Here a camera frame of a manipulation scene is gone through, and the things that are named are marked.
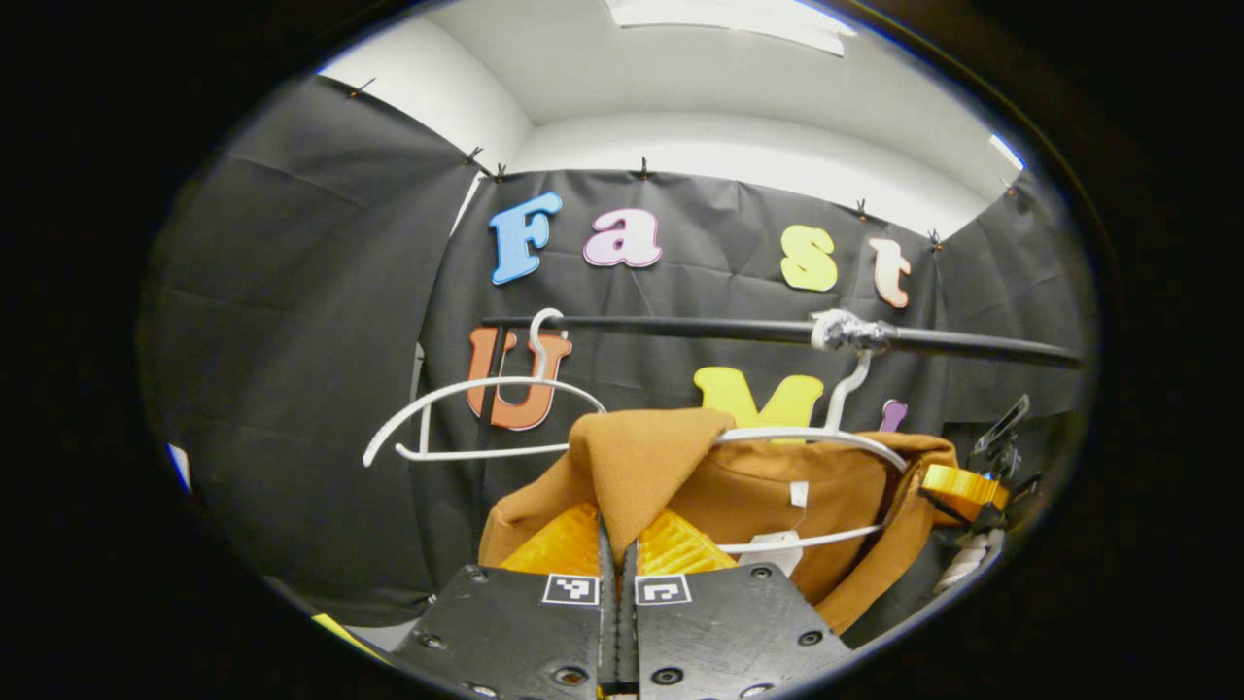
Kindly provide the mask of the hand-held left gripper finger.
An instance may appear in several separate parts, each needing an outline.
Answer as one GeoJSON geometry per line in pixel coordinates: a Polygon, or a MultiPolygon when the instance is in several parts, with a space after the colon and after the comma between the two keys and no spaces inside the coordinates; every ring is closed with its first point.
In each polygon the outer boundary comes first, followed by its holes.
{"type": "Polygon", "coordinates": [[[627,555],[620,652],[639,699],[764,699],[848,658],[781,567],[736,562],[679,515],[627,555]]]}
{"type": "Polygon", "coordinates": [[[616,678],[616,583],[592,504],[432,597],[397,664],[470,699],[597,699],[616,678]]]}

